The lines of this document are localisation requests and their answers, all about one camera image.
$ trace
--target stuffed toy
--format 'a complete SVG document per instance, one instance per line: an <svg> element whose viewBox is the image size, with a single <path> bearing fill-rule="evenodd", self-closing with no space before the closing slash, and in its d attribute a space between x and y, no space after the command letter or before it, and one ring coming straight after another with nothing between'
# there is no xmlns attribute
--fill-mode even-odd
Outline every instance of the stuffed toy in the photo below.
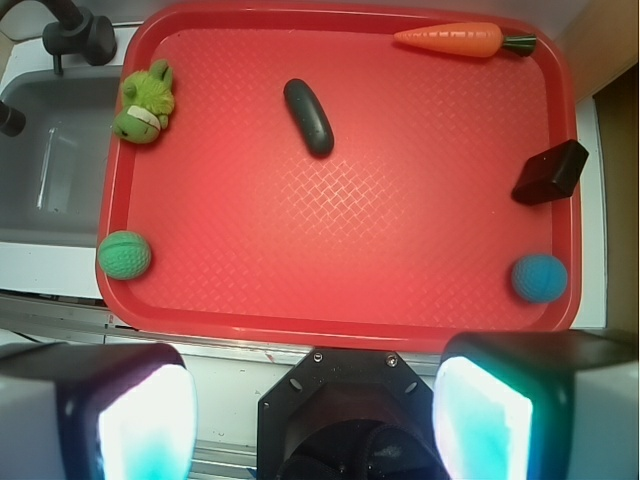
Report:
<svg viewBox="0 0 640 480"><path fill-rule="evenodd" d="M113 133L132 143L151 143L169 126L175 107L171 93L173 70L166 60L156 60L149 71L129 75L122 83L122 111L113 122Z"/></svg>

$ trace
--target faucet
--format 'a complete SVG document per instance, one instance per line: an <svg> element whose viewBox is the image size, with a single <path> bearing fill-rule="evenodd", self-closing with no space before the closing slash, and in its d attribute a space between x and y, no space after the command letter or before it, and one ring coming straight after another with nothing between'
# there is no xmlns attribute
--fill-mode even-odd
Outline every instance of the faucet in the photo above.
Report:
<svg viewBox="0 0 640 480"><path fill-rule="evenodd" d="M0 20L23 0L0 0ZM89 65L104 65L116 54L116 38L111 21L94 17L71 0L37 0L57 22L47 25L42 33L45 50L53 56L53 71L62 75L62 55L79 53Z"/></svg>
<svg viewBox="0 0 640 480"><path fill-rule="evenodd" d="M18 135L26 124L24 114L0 100L0 132L10 137Z"/></svg>

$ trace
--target sink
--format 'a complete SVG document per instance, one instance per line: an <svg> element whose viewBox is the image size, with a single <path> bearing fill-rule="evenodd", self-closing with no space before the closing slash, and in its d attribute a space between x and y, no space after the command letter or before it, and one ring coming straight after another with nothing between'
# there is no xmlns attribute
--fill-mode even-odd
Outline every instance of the sink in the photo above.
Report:
<svg viewBox="0 0 640 480"><path fill-rule="evenodd" d="M0 242L95 247L120 72L26 73L2 92L27 124L0 135Z"/></svg>

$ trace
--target toy carrot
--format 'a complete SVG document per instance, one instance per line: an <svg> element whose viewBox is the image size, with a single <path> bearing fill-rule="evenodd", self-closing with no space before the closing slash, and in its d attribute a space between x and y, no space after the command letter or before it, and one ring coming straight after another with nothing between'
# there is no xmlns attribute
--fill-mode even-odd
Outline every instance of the toy carrot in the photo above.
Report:
<svg viewBox="0 0 640 480"><path fill-rule="evenodd" d="M536 47L535 35L505 36L494 23L471 22L433 25L396 33L400 43L454 55L491 57L500 48L527 57Z"/></svg>

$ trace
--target green yarn ball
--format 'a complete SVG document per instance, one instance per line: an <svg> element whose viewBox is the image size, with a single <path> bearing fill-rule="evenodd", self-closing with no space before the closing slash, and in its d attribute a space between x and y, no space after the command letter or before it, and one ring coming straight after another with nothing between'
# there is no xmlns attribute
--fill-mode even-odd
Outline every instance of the green yarn ball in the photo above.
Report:
<svg viewBox="0 0 640 480"><path fill-rule="evenodd" d="M113 232L98 248L98 263L111 278L131 280L149 268L151 249L137 233L126 230Z"/></svg>

